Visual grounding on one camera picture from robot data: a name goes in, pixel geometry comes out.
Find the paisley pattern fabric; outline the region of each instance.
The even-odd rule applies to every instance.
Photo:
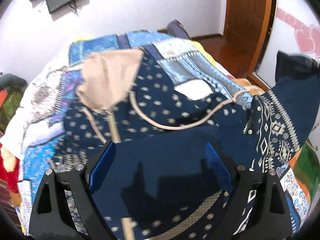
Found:
[[[290,168],[280,180],[284,191],[287,191],[293,202],[293,206],[298,213],[301,221],[301,225],[307,218],[310,204],[307,201],[306,195],[299,186],[292,169]]]
[[[300,217],[299,217],[297,211],[294,208],[293,200],[292,200],[290,194],[287,191],[285,191],[284,195],[285,195],[285,198],[286,198],[288,206],[289,206],[292,233],[296,233],[301,226],[301,220],[300,220]]]

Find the metal screw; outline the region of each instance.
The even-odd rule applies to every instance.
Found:
[[[238,169],[238,171],[245,171],[245,166],[242,165],[242,164],[239,164],[239,165],[237,166],[237,169]]]
[[[80,163],[80,164],[78,164],[78,165],[76,166],[76,170],[77,170],[77,171],[81,171],[83,168],[84,168],[84,165],[83,165],[82,163]]]
[[[46,171],[45,171],[45,174],[46,175],[50,175],[52,173],[52,170],[51,169],[47,169]]]
[[[276,175],[276,172],[275,172],[275,170],[269,170],[269,174],[270,174],[271,176],[274,176],[274,175]]]

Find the yellow fabric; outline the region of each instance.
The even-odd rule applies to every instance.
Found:
[[[204,50],[202,45],[197,41],[192,41],[193,45],[196,46],[197,50],[212,64],[214,67],[217,67],[216,61],[213,59],[213,57]]]
[[[22,205],[22,203],[20,204],[20,215],[21,215],[21,217],[22,217],[22,213],[23,213],[23,205]],[[20,225],[21,225],[21,231],[22,231],[22,233],[26,233],[27,231],[26,231],[26,229],[24,228],[24,225],[22,224],[22,223],[20,223]]]
[[[91,40],[91,38],[88,38],[86,36],[80,36],[78,38],[75,38],[72,42],[88,41],[88,40]]]

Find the beige drawstring cord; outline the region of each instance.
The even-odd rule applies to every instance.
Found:
[[[99,137],[100,141],[102,141],[102,143],[105,144],[107,140],[106,140],[106,138],[104,138],[104,136],[100,133],[100,131],[99,131],[97,125],[96,125],[96,122],[95,122],[95,119],[94,119],[93,115],[92,115],[92,114],[90,113],[90,111],[89,111],[86,107],[84,107],[84,106],[82,106],[82,110],[84,111],[85,115],[86,115],[87,118],[89,119],[89,122],[90,122],[90,124],[91,124],[92,129],[96,132],[96,134],[97,134],[97,136]]]
[[[150,119],[149,117],[145,116],[144,113],[140,110],[138,104],[137,104],[137,101],[136,101],[136,98],[135,98],[135,92],[133,91],[130,91],[129,92],[129,98],[130,98],[130,102],[131,102],[131,105],[132,105],[132,108],[137,112],[137,114],[143,118],[145,121],[147,121],[148,123],[150,123],[151,125],[157,127],[157,128],[160,128],[160,129],[164,129],[164,130],[171,130],[171,131],[180,131],[180,130],[185,130],[185,129],[189,129],[189,128],[192,128],[192,127],[196,127],[196,126],[199,126],[203,123],[205,123],[207,120],[209,120],[209,118],[214,114],[216,113],[218,110],[220,110],[223,106],[227,105],[227,104],[230,104],[230,103],[235,103],[236,102],[236,97],[242,93],[245,93],[245,92],[249,92],[249,89],[251,89],[250,86],[246,87],[246,90],[242,90],[242,91],[239,91],[239,92],[236,92],[233,96],[233,98],[230,98],[230,99],[227,99],[227,100],[224,100],[222,101],[221,103],[219,103],[213,110],[210,111],[210,113],[208,115],[206,115],[204,118],[202,118],[201,120],[197,121],[197,122],[194,122],[194,123],[191,123],[191,124],[187,124],[187,125],[184,125],[184,126],[179,126],[179,127],[174,127],[174,126],[166,126],[166,125],[162,125],[162,124],[159,124],[155,121],[153,121],[152,119]]]
[[[196,127],[196,126],[199,126],[203,123],[205,123],[207,120],[209,120],[209,118],[215,114],[218,110],[220,110],[223,106],[225,105],[228,105],[230,103],[235,103],[236,102],[236,97],[239,96],[240,94],[242,93],[245,93],[245,92],[249,92],[250,89],[252,88],[256,88],[255,86],[247,86],[245,87],[245,90],[241,90],[241,91],[238,91],[234,94],[234,96],[230,99],[227,99],[227,100],[224,100],[222,101],[221,103],[219,103],[213,110],[210,111],[209,114],[207,114],[204,118],[202,118],[201,120],[197,121],[197,122],[194,122],[194,123],[191,123],[191,124],[187,124],[187,125],[184,125],[184,126],[179,126],[179,127],[174,127],[174,126],[166,126],[166,125],[162,125],[162,124],[159,124],[155,121],[153,121],[152,119],[150,119],[149,117],[145,116],[144,113],[140,110],[138,104],[137,104],[137,101],[136,101],[136,98],[135,98],[135,92],[133,91],[130,91],[129,92],[129,98],[130,98],[130,102],[131,102],[131,105],[132,105],[132,108],[137,112],[137,114],[142,118],[144,119],[146,122],[150,123],[151,125],[157,127],[157,128],[160,128],[160,129],[164,129],[164,130],[171,130],[171,131],[180,131],[180,130],[185,130],[185,129],[189,129],[189,128],[192,128],[192,127]],[[87,116],[90,124],[91,124],[91,127],[92,129],[95,131],[95,133],[97,134],[97,136],[99,137],[100,141],[102,141],[102,143],[104,144],[107,140],[104,138],[104,136],[101,134],[101,132],[99,131],[97,125],[96,125],[96,122],[95,122],[95,119],[93,117],[93,115],[90,113],[90,111],[82,106],[82,110],[83,112],[85,113],[85,115]]]

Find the bed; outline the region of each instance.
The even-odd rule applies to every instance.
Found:
[[[28,85],[20,107],[0,141],[7,151],[20,160],[17,184],[22,202],[18,210],[21,212],[24,231],[29,230],[32,203],[44,172],[49,168],[56,172],[69,171],[76,164],[87,161],[85,153],[65,156],[57,153],[68,135],[63,120],[70,110],[69,106],[76,100],[76,87],[83,82],[82,62],[93,52],[137,47],[143,47],[155,57],[159,68],[165,71],[175,86],[194,79],[205,80],[213,92],[219,92],[229,99],[244,90],[221,64],[210,63],[194,42],[164,33],[141,30],[113,34],[74,42],[63,48]],[[236,105],[243,111],[250,109],[251,101],[252,95],[249,91],[237,94],[235,99]],[[66,195],[75,225],[79,231],[85,233],[72,196],[70,193]],[[248,205],[253,205],[254,197],[255,192],[252,191]],[[305,196],[297,201],[308,206]],[[244,211],[243,222],[237,232],[244,230],[250,212],[249,208]],[[308,209],[301,213],[303,220],[307,214]],[[118,226],[114,226],[112,231],[121,239],[124,235],[118,229]],[[141,239],[148,235],[147,231],[139,234]]]

